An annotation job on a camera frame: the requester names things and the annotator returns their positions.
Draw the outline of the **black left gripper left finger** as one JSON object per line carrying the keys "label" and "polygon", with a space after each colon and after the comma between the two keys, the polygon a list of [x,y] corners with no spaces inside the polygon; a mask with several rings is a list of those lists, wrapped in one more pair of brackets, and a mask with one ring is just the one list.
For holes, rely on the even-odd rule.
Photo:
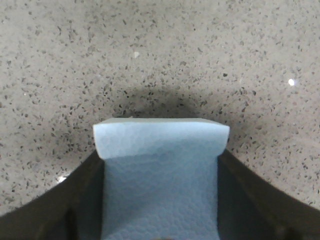
{"label": "black left gripper left finger", "polygon": [[99,240],[104,162],[94,151],[64,181],[0,218],[2,240]]}

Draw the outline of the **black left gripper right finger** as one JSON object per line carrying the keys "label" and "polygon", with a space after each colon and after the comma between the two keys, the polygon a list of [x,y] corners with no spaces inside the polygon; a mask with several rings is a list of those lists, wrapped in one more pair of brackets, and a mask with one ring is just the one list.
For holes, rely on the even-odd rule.
{"label": "black left gripper right finger", "polygon": [[228,150],[218,158],[222,240],[318,240],[320,211],[274,187]]}

